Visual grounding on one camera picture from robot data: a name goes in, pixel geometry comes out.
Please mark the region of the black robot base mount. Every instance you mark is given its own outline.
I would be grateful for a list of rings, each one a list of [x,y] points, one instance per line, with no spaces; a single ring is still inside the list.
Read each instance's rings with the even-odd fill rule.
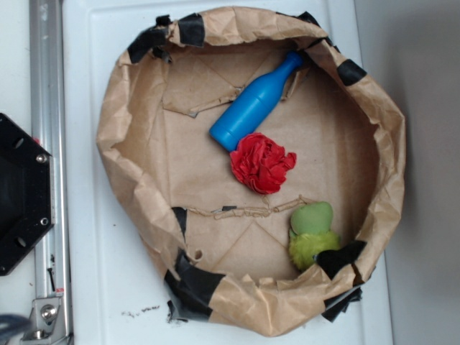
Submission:
[[[53,226],[52,156],[1,115],[1,275],[9,275]]]

